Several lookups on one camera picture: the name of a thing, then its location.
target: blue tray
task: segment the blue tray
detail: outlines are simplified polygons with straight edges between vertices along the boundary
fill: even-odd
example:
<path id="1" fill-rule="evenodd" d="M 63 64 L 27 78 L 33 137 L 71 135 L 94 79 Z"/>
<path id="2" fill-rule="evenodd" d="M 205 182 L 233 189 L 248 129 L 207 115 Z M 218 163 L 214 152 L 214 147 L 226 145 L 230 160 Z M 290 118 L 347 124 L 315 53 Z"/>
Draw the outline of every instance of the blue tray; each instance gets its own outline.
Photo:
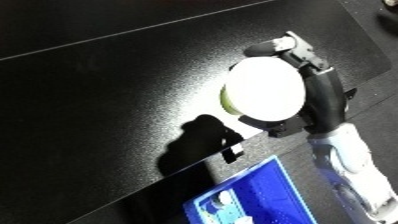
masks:
<path id="1" fill-rule="evenodd" d="M 184 209 L 192 224 L 316 223 L 276 156 L 186 202 Z"/>

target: black surface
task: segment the black surface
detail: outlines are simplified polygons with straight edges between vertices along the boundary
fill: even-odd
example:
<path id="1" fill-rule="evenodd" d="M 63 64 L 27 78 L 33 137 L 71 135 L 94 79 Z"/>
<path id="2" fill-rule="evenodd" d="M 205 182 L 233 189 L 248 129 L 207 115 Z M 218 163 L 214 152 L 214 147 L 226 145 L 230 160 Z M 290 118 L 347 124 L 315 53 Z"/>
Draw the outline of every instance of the black surface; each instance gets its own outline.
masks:
<path id="1" fill-rule="evenodd" d="M 0 58 L 227 10 L 260 0 L 5 0 Z"/>
<path id="2" fill-rule="evenodd" d="M 179 126 L 204 113 L 229 118 L 217 96 L 241 50 L 286 30 L 327 56 L 346 88 L 388 68 L 329 0 L 281 0 L 2 61 L 0 222 L 65 223 L 162 179 L 157 160 Z"/>

